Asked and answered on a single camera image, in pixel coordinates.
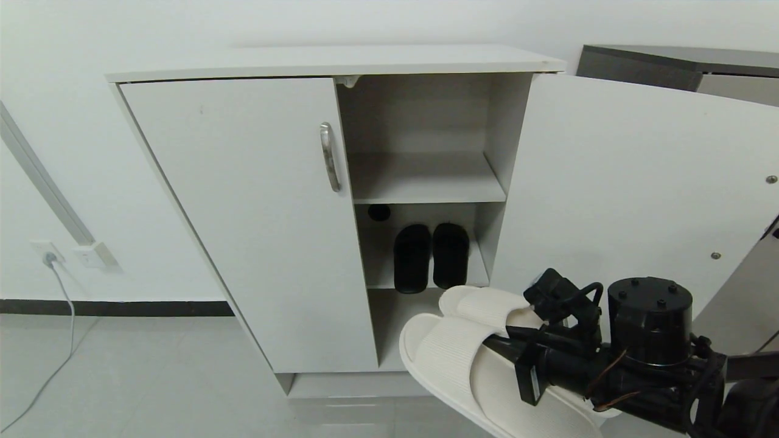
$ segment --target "black baseboard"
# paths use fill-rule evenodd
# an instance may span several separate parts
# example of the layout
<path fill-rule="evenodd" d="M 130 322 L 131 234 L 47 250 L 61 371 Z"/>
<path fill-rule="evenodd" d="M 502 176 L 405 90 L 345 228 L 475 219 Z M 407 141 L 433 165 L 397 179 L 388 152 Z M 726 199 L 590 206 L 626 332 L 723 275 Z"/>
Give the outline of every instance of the black baseboard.
<path fill-rule="evenodd" d="M 78 316 L 234 316 L 225 301 L 74 301 Z M 0 299 L 0 313 L 70 315 L 67 301 Z"/>

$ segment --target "electrical outlet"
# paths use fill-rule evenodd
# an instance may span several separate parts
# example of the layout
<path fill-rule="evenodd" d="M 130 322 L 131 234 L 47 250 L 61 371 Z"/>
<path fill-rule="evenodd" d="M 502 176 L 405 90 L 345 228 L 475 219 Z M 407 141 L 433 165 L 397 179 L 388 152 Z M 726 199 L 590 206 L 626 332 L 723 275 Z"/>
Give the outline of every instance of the electrical outlet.
<path fill-rule="evenodd" d="M 55 256 L 57 256 L 57 261 L 59 263 L 65 262 L 65 257 L 62 256 L 62 254 L 59 253 L 59 251 L 55 248 L 54 244 L 51 243 L 51 241 L 48 240 L 30 240 L 30 244 L 33 246 L 33 249 L 35 249 L 35 252 L 38 254 L 38 257 L 43 260 L 46 253 L 53 253 Z"/>
<path fill-rule="evenodd" d="M 73 253 L 85 267 L 102 268 L 116 264 L 116 260 L 103 242 L 77 246 L 73 248 Z"/>

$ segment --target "cabinet door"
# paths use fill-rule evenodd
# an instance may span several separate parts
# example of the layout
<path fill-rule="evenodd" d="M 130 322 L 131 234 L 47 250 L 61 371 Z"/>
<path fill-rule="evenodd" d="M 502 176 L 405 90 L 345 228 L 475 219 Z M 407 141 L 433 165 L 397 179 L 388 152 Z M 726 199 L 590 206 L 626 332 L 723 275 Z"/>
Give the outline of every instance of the cabinet door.
<path fill-rule="evenodd" d="M 779 210 L 777 138 L 779 108 L 536 75 L 490 284 L 665 277 L 696 315 Z"/>
<path fill-rule="evenodd" d="M 122 93 L 273 370 L 376 369 L 333 81 L 130 83 Z"/>

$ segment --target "white slipper pair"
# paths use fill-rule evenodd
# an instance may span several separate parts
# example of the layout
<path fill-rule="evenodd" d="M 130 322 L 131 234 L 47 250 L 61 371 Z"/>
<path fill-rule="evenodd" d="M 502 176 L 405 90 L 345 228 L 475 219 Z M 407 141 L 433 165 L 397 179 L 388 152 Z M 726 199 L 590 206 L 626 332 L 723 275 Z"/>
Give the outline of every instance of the white slipper pair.
<path fill-rule="evenodd" d="M 422 313 L 400 333 L 400 357 L 431 394 L 499 438 L 602 438 L 600 424 L 619 414 L 549 387 L 538 406 L 520 398 L 513 364 L 482 345 L 506 325 L 540 327 L 521 295 L 494 288 L 456 286 L 439 300 L 444 317 Z"/>

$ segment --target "black slipper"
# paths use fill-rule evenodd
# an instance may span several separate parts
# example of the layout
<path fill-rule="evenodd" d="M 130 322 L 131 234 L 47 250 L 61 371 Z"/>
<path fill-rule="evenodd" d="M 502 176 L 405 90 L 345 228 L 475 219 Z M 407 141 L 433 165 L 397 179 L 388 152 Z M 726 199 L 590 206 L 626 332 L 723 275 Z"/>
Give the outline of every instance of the black slipper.
<path fill-rule="evenodd" d="M 423 224 L 409 225 L 395 238 L 395 289 L 417 294 L 428 288 L 430 230 Z"/>
<path fill-rule="evenodd" d="M 441 289 L 465 284 L 468 279 L 470 240 L 465 228 L 440 224 L 433 233 L 433 281 Z"/>

